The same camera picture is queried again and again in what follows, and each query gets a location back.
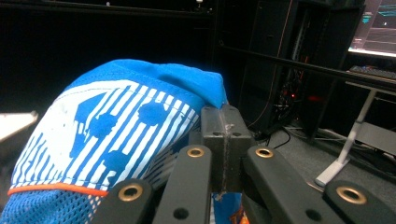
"blue mesh fabric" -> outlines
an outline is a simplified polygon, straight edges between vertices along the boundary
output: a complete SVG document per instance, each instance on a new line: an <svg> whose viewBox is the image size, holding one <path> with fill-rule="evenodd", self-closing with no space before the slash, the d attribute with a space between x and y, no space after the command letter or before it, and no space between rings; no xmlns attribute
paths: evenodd
<svg viewBox="0 0 396 224"><path fill-rule="evenodd" d="M90 223L102 197L66 190L34 190L11 195L0 223Z"/></svg>

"orange trim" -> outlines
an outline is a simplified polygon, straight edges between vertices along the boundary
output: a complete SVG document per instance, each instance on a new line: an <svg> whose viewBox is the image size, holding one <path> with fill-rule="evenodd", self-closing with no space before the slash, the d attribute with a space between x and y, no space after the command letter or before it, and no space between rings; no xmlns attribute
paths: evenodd
<svg viewBox="0 0 396 224"><path fill-rule="evenodd" d="M65 190L70 190L70 191L83 193L83 194L89 194L89 195L93 195L93 196L107 196L107 194L108 194L108 192L104 191L104 190L88 189L88 188L81 187L81 186L57 183L57 184L50 184L50 185L33 185L33 186L17 187L15 189L10 189L8 191L8 196L10 196L13 193L18 193L18 192L23 192L23 191L28 191L28 190L40 190L40 189L65 189Z"/></svg>

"black cable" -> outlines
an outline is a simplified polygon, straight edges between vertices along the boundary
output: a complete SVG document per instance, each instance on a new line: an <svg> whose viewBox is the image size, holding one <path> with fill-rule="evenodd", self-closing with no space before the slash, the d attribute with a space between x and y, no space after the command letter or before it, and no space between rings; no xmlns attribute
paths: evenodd
<svg viewBox="0 0 396 224"><path fill-rule="evenodd" d="M276 147L273 147L273 149L276 149L276 148L278 148L278 147L282 147L282 146L286 145L286 144L290 141L291 136L290 136L290 134L288 133L288 131L287 131L285 128L283 128L283 127L282 127L282 131L288 135L288 140L286 140L286 142L284 142L284 143L282 143L282 144L280 144L280 145L278 145L278 146L276 146Z"/></svg>

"keyboard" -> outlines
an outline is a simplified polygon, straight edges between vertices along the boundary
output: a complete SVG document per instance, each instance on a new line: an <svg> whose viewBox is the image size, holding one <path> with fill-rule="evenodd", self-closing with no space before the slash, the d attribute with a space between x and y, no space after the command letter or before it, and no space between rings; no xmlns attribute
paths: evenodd
<svg viewBox="0 0 396 224"><path fill-rule="evenodd" d="M369 67L369 66L355 65L355 66L352 66L348 71L353 72L353 73L360 73L360 74L364 74L364 75L374 76L374 77L386 77L386 78L396 79L395 72L381 70L381 69L373 68L373 67Z"/></svg>

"desk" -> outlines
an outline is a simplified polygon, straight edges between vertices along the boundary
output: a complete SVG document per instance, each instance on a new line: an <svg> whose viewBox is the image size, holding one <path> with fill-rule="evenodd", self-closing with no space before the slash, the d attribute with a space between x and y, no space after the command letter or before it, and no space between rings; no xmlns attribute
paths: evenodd
<svg viewBox="0 0 396 224"><path fill-rule="evenodd" d="M323 171L315 179L315 182L322 187L329 183L348 163L349 158L347 157L347 154L349 153L349 150L351 149L355 140L359 140L363 143L368 143L368 145L381 148L382 150L392 155L396 155L396 133L364 122L364 118L378 92L384 92L391 95L396 95L396 92L384 91L351 82L347 82L346 84L368 89L370 90L370 92L367 96L366 101L364 102L358 118L355 120L355 123L353 124L352 129L349 132L347 140L337 160L335 160L325 171Z"/></svg>

